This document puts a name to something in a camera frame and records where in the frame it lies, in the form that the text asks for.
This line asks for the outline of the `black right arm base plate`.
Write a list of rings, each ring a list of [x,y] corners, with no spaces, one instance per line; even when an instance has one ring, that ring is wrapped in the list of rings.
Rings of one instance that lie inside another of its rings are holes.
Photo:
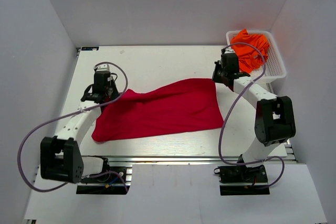
[[[264,165],[258,167],[219,166],[214,169],[219,177],[221,196],[269,195],[268,177]]]

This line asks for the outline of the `red t-shirt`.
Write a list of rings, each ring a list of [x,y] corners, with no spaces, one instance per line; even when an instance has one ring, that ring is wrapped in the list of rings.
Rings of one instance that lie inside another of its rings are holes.
[[[127,140],[220,128],[215,83],[208,78],[180,80],[148,93],[129,89],[97,118],[95,142]]]

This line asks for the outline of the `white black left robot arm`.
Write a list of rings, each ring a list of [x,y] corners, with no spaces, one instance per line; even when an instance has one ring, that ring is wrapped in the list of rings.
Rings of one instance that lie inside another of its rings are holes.
[[[93,84],[87,87],[80,100],[78,114],[53,137],[44,137],[40,144],[40,174],[43,179],[78,183],[93,175],[98,181],[110,178],[111,168],[102,157],[82,157],[79,145],[90,127],[102,114],[105,102],[119,96],[107,64],[96,67]]]

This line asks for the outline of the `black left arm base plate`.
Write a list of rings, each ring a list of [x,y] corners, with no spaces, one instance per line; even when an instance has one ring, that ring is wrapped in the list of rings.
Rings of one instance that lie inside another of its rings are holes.
[[[125,182],[127,189],[130,189],[132,179],[132,167],[109,166],[103,172],[113,171],[119,174]],[[76,189],[77,195],[126,195],[127,191],[118,175],[114,173],[104,174],[95,178],[84,178]]]

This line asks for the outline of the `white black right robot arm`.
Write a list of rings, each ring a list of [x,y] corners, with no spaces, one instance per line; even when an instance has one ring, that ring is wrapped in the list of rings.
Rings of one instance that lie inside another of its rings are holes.
[[[222,138],[228,118],[239,99],[243,98],[256,110],[255,139],[236,163],[238,177],[247,182],[256,175],[255,167],[263,164],[269,154],[280,144],[296,134],[292,100],[288,96],[279,97],[256,83],[252,77],[239,70],[238,56],[223,53],[215,62],[212,80],[224,84],[238,94],[220,131],[218,154],[222,158]]]

